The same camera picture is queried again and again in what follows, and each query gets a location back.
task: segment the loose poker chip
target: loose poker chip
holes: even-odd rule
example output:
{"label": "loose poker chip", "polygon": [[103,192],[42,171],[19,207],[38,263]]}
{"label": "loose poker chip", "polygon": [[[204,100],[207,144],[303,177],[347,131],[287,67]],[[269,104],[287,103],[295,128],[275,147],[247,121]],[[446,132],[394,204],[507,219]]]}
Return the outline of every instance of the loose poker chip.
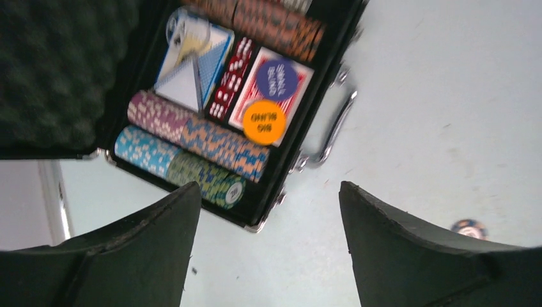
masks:
{"label": "loose poker chip", "polygon": [[480,240],[486,240],[488,237],[488,231],[484,224],[473,219],[462,219],[453,224],[451,230]]}

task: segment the poker chip stack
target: poker chip stack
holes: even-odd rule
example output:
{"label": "poker chip stack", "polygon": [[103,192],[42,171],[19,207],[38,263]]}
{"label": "poker chip stack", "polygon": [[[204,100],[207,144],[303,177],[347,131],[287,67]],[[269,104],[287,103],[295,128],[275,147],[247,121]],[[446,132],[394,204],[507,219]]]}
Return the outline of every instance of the poker chip stack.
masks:
{"label": "poker chip stack", "polygon": [[128,120],[155,136],[176,143],[192,112],[162,99],[153,93],[140,91],[128,105]]}
{"label": "poker chip stack", "polygon": [[174,185],[197,182],[201,197],[224,209],[233,208],[244,194],[242,177],[135,126],[124,128],[117,137],[115,154]]}
{"label": "poker chip stack", "polygon": [[[217,20],[224,27],[241,32],[302,61],[313,60],[325,30],[322,22],[268,0],[183,2],[203,10],[207,16]],[[310,2],[287,6],[306,10]]]}
{"label": "poker chip stack", "polygon": [[180,146],[256,183],[269,156],[268,148],[199,118],[187,122]]}
{"label": "poker chip stack", "polygon": [[140,91],[132,98],[128,119],[134,125],[256,183],[269,158],[269,148],[256,145],[149,92]]}

